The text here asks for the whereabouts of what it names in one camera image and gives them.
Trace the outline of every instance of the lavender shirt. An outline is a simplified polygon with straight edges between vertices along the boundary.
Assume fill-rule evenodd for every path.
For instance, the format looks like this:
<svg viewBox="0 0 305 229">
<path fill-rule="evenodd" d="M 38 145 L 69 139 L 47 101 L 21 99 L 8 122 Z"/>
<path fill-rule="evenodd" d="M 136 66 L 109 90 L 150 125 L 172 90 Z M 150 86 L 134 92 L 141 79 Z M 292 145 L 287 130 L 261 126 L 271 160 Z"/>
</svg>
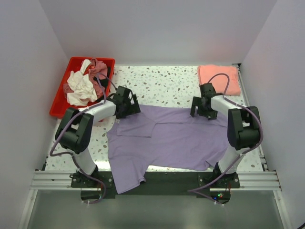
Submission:
<svg viewBox="0 0 305 229">
<path fill-rule="evenodd" d="M 149 165 L 206 170 L 223 157 L 227 118 L 190 116 L 189 108 L 140 105 L 141 113 L 120 119 L 107 133 L 108 158 L 117 192 L 145 181 Z"/>
</svg>

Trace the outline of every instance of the pink cloth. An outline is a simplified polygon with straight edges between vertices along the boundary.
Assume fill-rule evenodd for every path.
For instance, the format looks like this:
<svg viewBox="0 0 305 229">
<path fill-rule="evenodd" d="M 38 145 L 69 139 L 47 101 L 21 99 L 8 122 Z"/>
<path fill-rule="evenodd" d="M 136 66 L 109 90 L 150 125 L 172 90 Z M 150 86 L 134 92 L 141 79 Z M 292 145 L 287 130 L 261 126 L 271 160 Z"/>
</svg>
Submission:
<svg viewBox="0 0 305 229">
<path fill-rule="evenodd" d="M 200 65 L 198 67 L 199 83 L 207 83 L 214 75 L 218 73 L 225 73 L 230 78 L 230 84 L 227 89 L 226 95 L 240 95 L 241 89 L 238 83 L 238 70 L 233 66 L 218 66 L 218 65 Z M 224 93 L 227 85 L 227 77 L 219 75 L 212 79 L 211 83 L 217 93 Z"/>
<path fill-rule="evenodd" d="M 98 82 L 94 80 L 97 73 L 102 73 L 104 75 L 107 75 L 107 65 L 103 61 L 98 61 L 95 58 L 91 59 L 91 64 L 86 68 L 83 75 L 89 74 L 89 80 L 93 84 L 93 88 L 96 92 L 96 95 L 98 98 L 101 98 L 103 95 L 102 89 Z M 100 80 L 106 79 L 103 75 L 99 74 Z M 69 87 L 67 83 L 63 85 L 63 92 L 65 97 L 67 98 L 67 93 L 73 93 L 74 91 Z"/>
<path fill-rule="evenodd" d="M 95 89 L 97 97 L 100 98 L 103 95 L 103 92 L 99 83 L 96 82 L 94 78 L 96 77 L 97 73 L 102 73 L 104 75 L 107 75 L 107 71 L 108 71 L 107 65 L 103 61 L 98 61 L 95 58 L 91 60 L 91 63 L 92 65 L 89 66 L 93 66 L 93 68 L 91 67 L 89 69 L 89 80 L 93 84 L 93 88 Z M 99 79 L 100 80 L 106 79 L 102 74 L 99 74 Z"/>
</svg>

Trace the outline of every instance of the red tray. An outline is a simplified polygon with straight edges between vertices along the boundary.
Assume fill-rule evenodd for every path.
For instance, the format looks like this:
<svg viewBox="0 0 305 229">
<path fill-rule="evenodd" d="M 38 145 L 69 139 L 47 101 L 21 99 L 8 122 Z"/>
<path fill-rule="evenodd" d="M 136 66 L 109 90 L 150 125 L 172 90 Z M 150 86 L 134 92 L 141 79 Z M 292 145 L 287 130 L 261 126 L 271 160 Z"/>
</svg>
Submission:
<svg viewBox="0 0 305 229">
<path fill-rule="evenodd" d="M 67 69 L 65 71 L 65 74 L 63 75 L 63 78 L 61 80 L 61 84 L 57 90 L 55 99 L 53 101 L 52 107 L 50 109 L 50 115 L 62 119 L 63 115 L 65 114 L 65 111 L 68 107 L 75 107 L 80 108 L 81 106 L 72 106 L 67 102 L 67 99 L 64 96 L 63 93 L 63 84 L 67 82 L 68 78 L 70 77 L 70 72 L 74 71 L 77 72 L 81 68 L 81 63 L 83 60 L 89 59 L 91 60 L 92 57 L 72 57 L 68 63 Z M 111 67 L 109 79 L 112 79 L 113 70 L 114 70 L 114 59 L 107 59 L 107 58 L 96 58 L 98 61 L 103 61 L 107 67 Z M 106 88 L 106 96 L 108 96 L 110 91 L 110 82 L 108 82 L 107 88 Z M 88 106 L 95 104 L 95 102 L 88 102 Z"/>
</svg>

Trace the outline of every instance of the terrazzo tabletop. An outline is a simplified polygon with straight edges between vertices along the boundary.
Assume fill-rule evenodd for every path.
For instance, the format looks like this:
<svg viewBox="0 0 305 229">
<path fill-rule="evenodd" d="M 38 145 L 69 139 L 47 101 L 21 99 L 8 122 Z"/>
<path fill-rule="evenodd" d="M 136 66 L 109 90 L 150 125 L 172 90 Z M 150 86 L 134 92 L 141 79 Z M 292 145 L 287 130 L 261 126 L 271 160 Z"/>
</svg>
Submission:
<svg viewBox="0 0 305 229">
<path fill-rule="evenodd" d="M 139 104 L 191 108 L 193 96 L 200 97 L 197 66 L 120 66 L 116 65 L 113 83 L 118 86 L 127 86 L 138 97 Z M 244 104 L 244 96 L 228 96 L 231 100 Z M 100 171 L 110 171 L 108 161 L 108 141 L 106 132 L 112 128 L 115 117 L 108 117 L 92 128 L 91 140 L 88 146 L 92 159 Z M 54 143 L 57 121 L 50 147 Z M 58 144 L 56 153 L 64 151 Z M 244 156 L 237 172 L 263 171 L 259 149 Z M 47 157 L 45 170 L 75 171 L 76 166 L 71 156 L 62 155 Z M 190 171 L 188 169 L 149 166 L 147 171 Z"/>
</svg>

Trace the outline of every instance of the white cloth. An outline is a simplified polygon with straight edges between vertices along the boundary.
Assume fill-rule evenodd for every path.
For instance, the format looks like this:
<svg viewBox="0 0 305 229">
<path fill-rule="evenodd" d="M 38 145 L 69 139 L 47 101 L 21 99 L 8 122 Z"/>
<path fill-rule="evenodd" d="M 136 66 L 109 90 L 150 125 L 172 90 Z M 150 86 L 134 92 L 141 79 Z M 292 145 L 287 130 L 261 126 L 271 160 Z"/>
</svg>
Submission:
<svg viewBox="0 0 305 229">
<path fill-rule="evenodd" d="M 86 106 L 89 101 L 94 102 L 97 100 L 97 95 L 93 84 L 89 80 L 89 75 L 83 75 L 90 63 L 86 59 L 83 61 L 80 71 L 75 73 L 71 71 L 70 73 L 67 83 L 74 92 L 67 93 L 67 101 L 71 105 Z"/>
</svg>

